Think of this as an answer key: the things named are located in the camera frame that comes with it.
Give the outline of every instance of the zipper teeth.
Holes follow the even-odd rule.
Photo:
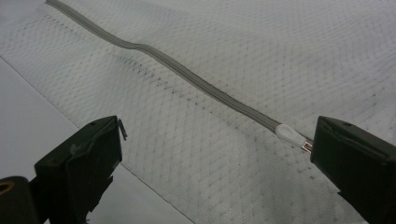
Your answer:
[[[167,68],[175,72],[177,75],[187,80],[191,85],[204,92],[205,94],[221,102],[222,104],[227,105],[231,109],[255,120],[256,122],[258,122],[260,125],[268,129],[272,133],[276,132],[276,126],[279,125],[280,122],[271,119],[268,116],[261,113],[260,111],[235,100],[227,93],[217,89],[207,81],[195,75],[191,70],[189,70],[188,68],[177,62],[176,60],[172,59],[168,55],[155,49],[154,47],[143,44],[134,44],[122,40],[116,37],[115,35],[107,32],[106,30],[102,29],[100,26],[96,25],[94,22],[90,21],[88,18],[78,13],[70,6],[62,2],[59,2],[58,0],[47,0],[46,3],[52,7],[55,7],[56,9],[61,11],[64,15],[66,15],[67,17],[69,17],[70,19],[72,19],[82,27],[84,27],[86,30],[99,36],[105,41],[123,49],[134,49],[146,53],[148,56],[152,57],[162,65],[166,66]]]

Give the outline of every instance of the textured white fabric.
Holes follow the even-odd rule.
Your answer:
[[[299,132],[312,137],[325,115],[396,143],[392,1],[64,2]],[[4,32],[0,55],[77,126],[121,117],[123,165],[192,221],[361,220],[300,149],[149,56],[42,9]]]

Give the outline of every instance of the zipper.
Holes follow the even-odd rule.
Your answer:
[[[258,122],[260,125],[262,125],[264,128],[268,129],[270,132],[275,133],[278,137],[279,135],[276,133],[276,127],[281,125],[279,121],[276,121],[274,119],[271,119],[270,117],[264,115],[262,112],[248,106],[244,105],[243,103],[235,100],[233,97],[225,93],[224,91],[219,90],[215,86],[211,85],[204,79],[200,78],[196,74],[194,74],[190,69],[186,68],[173,58],[169,57],[168,55],[164,54],[163,52],[155,49],[152,46],[149,45],[144,45],[144,44],[135,44],[131,43],[125,40],[122,40],[115,35],[107,32],[106,30],[102,29],[100,26],[96,25],[94,22],[90,21],[88,18],[84,17],[81,15],[79,12],[75,11],[73,8],[70,6],[58,1],[58,0],[47,0],[46,2],[48,5],[55,7],[58,9],[60,12],[62,12],[64,15],[75,21],[77,24],[80,26],[84,27],[86,30],[90,31],[91,33],[97,35],[98,37],[104,39],[105,41],[109,42],[110,44],[113,44],[115,46],[118,46],[123,49],[134,49],[141,51],[154,60],[156,60],[158,63],[161,63],[168,69],[172,70],[175,72],[178,76],[182,77],[186,81],[188,81],[192,86],[195,88],[199,89],[206,95],[209,95],[213,99],[219,101],[220,103],[227,105],[231,109],[255,120]],[[309,139],[306,136],[303,136],[305,138],[305,142],[312,146],[312,140]],[[305,151],[306,148],[304,146],[299,146]]]

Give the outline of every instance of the white surface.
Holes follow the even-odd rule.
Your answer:
[[[395,141],[392,1],[64,0],[217,88],[313,136],[318,115]],[[0,52],[81,127],[117,114],[124,165],[199,223],[359,220],[306,154],[158,62],[114,47],[52,7]]]
[[[41,1],[0,1],[1,27]],[[34,164],[78,128],[0,58],[0,178],[35,176]],[[121,165],[90,223],[191,223]]]

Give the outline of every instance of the white fabric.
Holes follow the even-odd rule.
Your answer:
[[[324,115],[396,144],[393,1],[63,2],[308,136]],[[309,155],[52,7],[0,55],[77,126],[120,116],[123,165],[193,222],[361,220]]]

